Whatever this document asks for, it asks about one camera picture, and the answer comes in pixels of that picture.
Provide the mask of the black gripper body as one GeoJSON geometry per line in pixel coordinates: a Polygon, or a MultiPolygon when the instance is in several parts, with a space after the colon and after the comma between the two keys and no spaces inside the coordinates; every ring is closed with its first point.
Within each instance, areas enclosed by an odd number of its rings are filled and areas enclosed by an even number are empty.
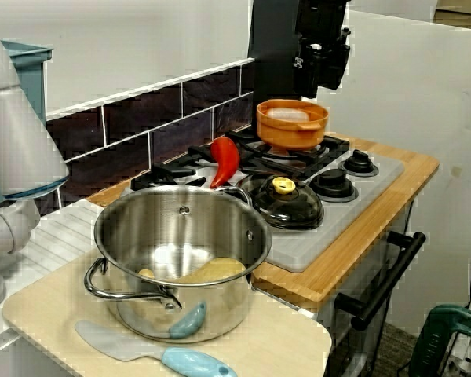
{"type": "Polygon", "coordinates": [[[341,37],[345,11],[343,0],[301,0],[296,32],[313,43],[334,43],[341,37]]]}

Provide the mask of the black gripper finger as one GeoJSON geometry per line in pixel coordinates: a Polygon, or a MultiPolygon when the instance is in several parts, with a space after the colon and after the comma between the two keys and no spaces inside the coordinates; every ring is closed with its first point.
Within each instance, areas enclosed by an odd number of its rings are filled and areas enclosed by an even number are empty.
{"type": "Polygon", "coordinates": [[[335,42],[322,45],[320,86],[331,90],[336,90],[340,86],[351,50],[347,44],[347,38],[350,34],[351,31],[344,27],[341,30],[340,37],[335,42]]]}
{"type": "Polygon", "coordinates": [[[294,58],[294,92],[301,97],[314,98],[317,92],[317,55],[314,49],[300,43],[294,58]]]}

